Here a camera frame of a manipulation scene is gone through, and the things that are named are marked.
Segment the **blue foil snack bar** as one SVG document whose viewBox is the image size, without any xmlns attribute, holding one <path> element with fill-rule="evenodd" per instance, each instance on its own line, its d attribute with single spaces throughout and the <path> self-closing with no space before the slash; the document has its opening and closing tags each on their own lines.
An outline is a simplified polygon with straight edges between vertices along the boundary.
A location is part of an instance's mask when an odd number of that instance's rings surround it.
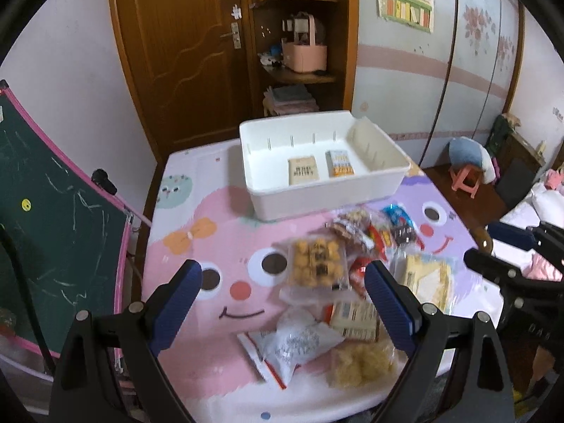
<svg viewBox="0 0 564 423">
<path fill-rule="evenodd" d="M 390 204 L 381 209 L 390 222 L 391 234 L 397 246 L 416 244 L 419 240 L 417 229 L 405 209 L 396 204 Z"/>
</svg>

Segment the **red date walnut pack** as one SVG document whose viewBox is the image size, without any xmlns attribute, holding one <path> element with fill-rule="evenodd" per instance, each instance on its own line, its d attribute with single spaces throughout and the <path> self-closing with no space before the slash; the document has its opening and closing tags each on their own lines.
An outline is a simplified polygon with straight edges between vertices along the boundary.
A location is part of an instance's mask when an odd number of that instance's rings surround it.
<svg viewBox="0 0 564 423">
<path fill-rule="evenodd" d="M 392 234 L 391 227 L 386 222 L 362 222 L 361 229 L 370 240 L 367 252 L 371 257 L 383 262 L 389 262 L 395 254 L 397 243 Z"/>
</svg>

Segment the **small red candy packet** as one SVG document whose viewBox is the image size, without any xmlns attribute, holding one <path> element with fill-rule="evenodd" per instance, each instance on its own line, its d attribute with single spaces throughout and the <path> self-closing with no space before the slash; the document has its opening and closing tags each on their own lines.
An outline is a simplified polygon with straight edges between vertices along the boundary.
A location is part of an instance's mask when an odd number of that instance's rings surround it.
<svg viewBox="0 0 564 423">
<path fill-rule="evenodd" d="M 365 271 L 372 259 L 369 257 L 357 257 L 349 269 L 349 281 L 353 290 L 357 292 L 363 300 L 366 300 L 368 293 L 365 287 Z"/>
</svg>

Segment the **white silver snack bag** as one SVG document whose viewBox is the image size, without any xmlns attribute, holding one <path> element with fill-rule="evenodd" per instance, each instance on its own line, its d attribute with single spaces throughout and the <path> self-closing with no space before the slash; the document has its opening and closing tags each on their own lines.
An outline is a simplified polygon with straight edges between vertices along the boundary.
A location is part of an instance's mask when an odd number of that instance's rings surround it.
<svg viewBox="0 0 564 423">
<path fill-rule="evenodd" d="M 237 335 L 262 378 L 285 390 L 299 367 L 339 346 L 345 337 L 303 307 L 290 307 L 273 331 Z"/>
</svg>

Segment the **yellow white sandwich pack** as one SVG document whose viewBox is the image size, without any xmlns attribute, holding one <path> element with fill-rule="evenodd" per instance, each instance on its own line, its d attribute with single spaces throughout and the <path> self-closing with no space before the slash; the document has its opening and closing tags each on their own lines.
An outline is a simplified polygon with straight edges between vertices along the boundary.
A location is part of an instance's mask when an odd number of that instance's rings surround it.
<svg viewBox="0 0 564 423">
<path fill-rule="evenodd" d="M 399 284 L 409 288 L 421 304 L 431 303 L 450 314 L 454 304 L 454 274 L 458 262 L 417 250 L 399 248 L 392 260 L 391 273 Z"/>
</svg>

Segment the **wooden bedpost knob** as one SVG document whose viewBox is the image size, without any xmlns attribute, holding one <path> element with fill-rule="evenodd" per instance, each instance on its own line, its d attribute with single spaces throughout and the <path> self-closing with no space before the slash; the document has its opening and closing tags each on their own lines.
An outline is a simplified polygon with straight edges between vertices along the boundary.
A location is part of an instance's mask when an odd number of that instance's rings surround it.
<svg viewBox="0 0 564 423">
<path fill-rule="evenodd" d="M 493 240 L 489 236 L 489 232 L 483 226 L 477 226 L 470 229 L 470 235 L 475 241 L 477 248 L 486 254 L 493 251 Z"/>
</svg>

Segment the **white pillow bedding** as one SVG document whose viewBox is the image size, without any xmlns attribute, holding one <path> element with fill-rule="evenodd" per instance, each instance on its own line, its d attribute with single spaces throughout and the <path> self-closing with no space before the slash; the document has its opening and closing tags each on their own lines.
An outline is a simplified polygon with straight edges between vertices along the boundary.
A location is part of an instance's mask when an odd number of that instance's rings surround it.
<svg viewBox="0 0 564 423">
<path fill-rule="evenodd" d="M 519 228 L 537 226 L 549 222 L 563 227 L 563 195 L 558 190 L 550 190 L 542 182 L 537 182 L 521 202 L 501 218 L 501 222 Z M 502 241 L 493 241 L 495 257 L 525 269 L 533 259 L 534 250 L 521 250 Z"/>
</svg>

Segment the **clear bag yellow puffs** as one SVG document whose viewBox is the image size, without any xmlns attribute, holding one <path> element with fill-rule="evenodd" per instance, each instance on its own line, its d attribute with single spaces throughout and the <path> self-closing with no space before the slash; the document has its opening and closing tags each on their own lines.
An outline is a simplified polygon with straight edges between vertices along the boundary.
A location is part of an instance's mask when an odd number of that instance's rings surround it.
<svg viewBox="0 0 564 423">
<path fill-rule="evenodd" d="M 331 352 L 330 384 L 335 388 L 357 388 L 395 369 L 396 349 L 390 341 L 346 343 Z"/>
</svg>

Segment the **pink plastic stool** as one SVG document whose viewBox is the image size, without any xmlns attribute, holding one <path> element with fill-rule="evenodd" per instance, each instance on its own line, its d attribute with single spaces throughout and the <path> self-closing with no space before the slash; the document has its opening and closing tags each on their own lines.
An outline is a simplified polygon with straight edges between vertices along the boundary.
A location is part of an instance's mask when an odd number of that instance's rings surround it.
<svg viewBox="0 0 564 423">
<path fill-rule="evenodd" d="M 483 172 L 472 164 L 467 164 L 459 168 L 449 167 L 451 178 L 451 190 L 454 192 L 463 191 L 470 195 L 471 199 L 476 197 L 483 179 Z"/>
</svg>

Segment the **beige biscuit packet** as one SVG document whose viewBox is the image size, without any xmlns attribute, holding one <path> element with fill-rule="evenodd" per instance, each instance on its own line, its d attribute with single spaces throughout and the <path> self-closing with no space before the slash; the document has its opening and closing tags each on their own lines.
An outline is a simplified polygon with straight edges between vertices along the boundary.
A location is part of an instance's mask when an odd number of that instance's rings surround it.
<svg viewBox="0 0 564 423">
<path fill-rule="evenodd" d="M 323 320 L 346 339 L 368 343 L 380 340 L 380 316 L 368 301 L 332 304 L 324 308 Z"/>
</svg>

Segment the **blue plush cushion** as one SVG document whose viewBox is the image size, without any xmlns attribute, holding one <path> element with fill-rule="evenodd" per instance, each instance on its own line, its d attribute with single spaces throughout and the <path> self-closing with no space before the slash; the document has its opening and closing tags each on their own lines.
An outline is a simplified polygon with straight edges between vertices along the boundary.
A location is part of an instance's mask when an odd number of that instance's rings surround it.
<svg viewBox="0 0 564 423">
<path fill-rule="evenodd" d="M 481 170 L 483 183 L 496 180 L 494 165 L 489 152 L 479 142 L 466 136 L 454 137 L 448 143 L 448 156 L 452 167 L 462 168 L 473 165 Z"/>
</svg>

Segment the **brown nut snack bag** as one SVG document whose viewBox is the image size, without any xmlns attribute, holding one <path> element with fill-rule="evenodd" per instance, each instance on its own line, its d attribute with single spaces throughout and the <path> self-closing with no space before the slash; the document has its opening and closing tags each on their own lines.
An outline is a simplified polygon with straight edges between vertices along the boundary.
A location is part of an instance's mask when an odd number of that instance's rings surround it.
<svg viewBox="0 0 564 423">
<path fill-rule="evenodd" d="M 348 245 L 365 252 L 375 249 L 375 242 L 368 233 L 372 225 L 370 214 L 363 208 L 340 213 L 325 223 L 325 227 L 337 234 Z"/>
</svg>

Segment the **yellow cookie tray pack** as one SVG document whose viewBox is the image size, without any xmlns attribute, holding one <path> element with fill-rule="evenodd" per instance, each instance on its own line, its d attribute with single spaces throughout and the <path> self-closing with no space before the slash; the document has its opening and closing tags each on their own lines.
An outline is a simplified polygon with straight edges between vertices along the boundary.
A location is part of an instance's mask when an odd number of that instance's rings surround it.
<svg viewBox="0 0 564 423">
<path fill-rule="evenodd" d="M 331 234 L 287 240 L 288 266 L 280 299 L 290 306 L 326 306 L 355 300 L 349 281 L 346 248 Z"/>
</svg>

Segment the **cartoon face table cover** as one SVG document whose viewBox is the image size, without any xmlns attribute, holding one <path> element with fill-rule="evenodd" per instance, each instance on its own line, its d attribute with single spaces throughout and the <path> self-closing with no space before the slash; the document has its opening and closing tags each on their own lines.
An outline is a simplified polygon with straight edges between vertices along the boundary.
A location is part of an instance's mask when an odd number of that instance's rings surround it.
<svg viewBox="0 0 564 423">
<path fill-rule="evenodd" d="M 239 341 L 273 330 L 298 295 L 290 285 L 290 244 L 317 235 L 330 211 L 260 221 L 247 192 L 239 140 L 172 154 L 164 167 L 146 250 L 142 293 L 149 296 L 192 259 L 203 286 L 172 346 L 159 360 L 199 422 L 332 422 L 370 409 L 387 381 L 339 391 L 328 355 L 299 368 L 287 388 L 266 382 Z"/>
</svg>

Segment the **orange striped snack packet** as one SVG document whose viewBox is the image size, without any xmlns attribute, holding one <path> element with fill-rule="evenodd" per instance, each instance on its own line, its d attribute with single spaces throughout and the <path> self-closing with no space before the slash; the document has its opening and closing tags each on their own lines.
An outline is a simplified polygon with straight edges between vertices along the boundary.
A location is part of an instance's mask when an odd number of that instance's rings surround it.
<svg viewBox="0 0 564 423">
<path fill-rule="evenodd" d="M 330 150 L 326 153 L 329 176 L 332 178 L 352 176 L 355 173 L 346 150 Z"/>
</svg>

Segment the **beige cracker packet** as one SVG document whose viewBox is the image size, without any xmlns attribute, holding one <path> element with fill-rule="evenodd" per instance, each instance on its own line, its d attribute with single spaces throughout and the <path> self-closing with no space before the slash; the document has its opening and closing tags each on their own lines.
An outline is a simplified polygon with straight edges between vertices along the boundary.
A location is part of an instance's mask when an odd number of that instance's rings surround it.
<svg viewBox="0 0 564 423">
<path fill-rule="evenodd" d="M 289 163 L 289 185 L 316 182 L 319 180 L 317 162 L 314 156 L 292 158 Z"/>
</svg>

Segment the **white plastic storage bin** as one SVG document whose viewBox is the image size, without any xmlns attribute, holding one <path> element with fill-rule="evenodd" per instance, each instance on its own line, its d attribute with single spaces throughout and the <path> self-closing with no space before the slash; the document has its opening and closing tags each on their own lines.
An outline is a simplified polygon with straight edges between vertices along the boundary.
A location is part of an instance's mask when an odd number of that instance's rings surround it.
<svg viewBox="0 0 564 423">
<path fill-rule="evenodd" d="M 247 192 L 267 222 L 390 197 L 411 165 L 379 126 L 344 110 L 249 120 L 239 136 Z M 329 176 L 330 150 L 348 152 L 352 176 Z M 315 157 L 319 180 L 289 185 L 288 160 L 307 156 Z"/>
</svg>

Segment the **folded towels stack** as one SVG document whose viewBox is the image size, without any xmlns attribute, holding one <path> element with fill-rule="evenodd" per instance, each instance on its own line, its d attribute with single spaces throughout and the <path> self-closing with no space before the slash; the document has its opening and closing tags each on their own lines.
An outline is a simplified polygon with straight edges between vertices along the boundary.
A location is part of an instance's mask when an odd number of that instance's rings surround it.
<svg viewBox="0 0 564 423">
<path fill-rule="evenodd" d="M 314 113 L 319 106 L 303 84 L 284 87 L 268 87 L 264 93 L 263 112 L 265 117 L 276 117 Z"/>
</svg>

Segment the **wooden corner shelf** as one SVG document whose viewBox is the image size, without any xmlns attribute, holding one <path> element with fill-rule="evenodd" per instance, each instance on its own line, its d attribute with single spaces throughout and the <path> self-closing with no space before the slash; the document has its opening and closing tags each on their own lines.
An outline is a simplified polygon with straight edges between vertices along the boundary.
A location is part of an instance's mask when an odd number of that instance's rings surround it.
<svg viewBox="0 0 564 423">
<path fill-rule="evenodd" d="M 242 0 L 254 117 L 267 89 L 301 83 L 321 111 L 351 110 L 360 0 Z"/>
</svg>

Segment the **brown wooden door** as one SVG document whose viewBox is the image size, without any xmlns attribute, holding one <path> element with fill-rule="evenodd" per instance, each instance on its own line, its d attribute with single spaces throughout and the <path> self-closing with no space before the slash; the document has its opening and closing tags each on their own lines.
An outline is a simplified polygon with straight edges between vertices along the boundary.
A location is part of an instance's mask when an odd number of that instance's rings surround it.
<svg viewBox="0 0 564 423">
<path fill-rule="evenodd" d="M 109 0 L 118 55 L 157 161 L 251 117 L 241 0 Z"/>
</svg>

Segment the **green chalkboard pink frame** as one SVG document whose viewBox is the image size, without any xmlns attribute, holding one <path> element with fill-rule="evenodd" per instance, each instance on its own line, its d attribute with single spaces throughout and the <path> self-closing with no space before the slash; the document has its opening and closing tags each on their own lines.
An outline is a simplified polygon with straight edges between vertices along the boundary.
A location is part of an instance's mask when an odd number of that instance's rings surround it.
<svg viewBox="0 0 564 423">
<path fill-rule="evenodd" d="M 1 226 L 21 260 L 47 347 L 75 314 L 119 313 L 133 216 L 40 129 L 1 84 Z"/>
</svg>

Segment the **pink handled basket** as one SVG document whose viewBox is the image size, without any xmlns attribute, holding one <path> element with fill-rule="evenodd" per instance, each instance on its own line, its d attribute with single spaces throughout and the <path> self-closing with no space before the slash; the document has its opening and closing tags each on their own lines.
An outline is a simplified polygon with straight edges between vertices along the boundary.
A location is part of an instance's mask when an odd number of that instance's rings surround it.
<svg viewBox="0 0 564 423">
<path fill-rule="evenodd" d="M 312 14 L 300 12 L 293 18 L 293 41 L 282 42 L 283 64 L 297 74 L 327 70 L 327 47 L 317 41 Z"/>
</svg>

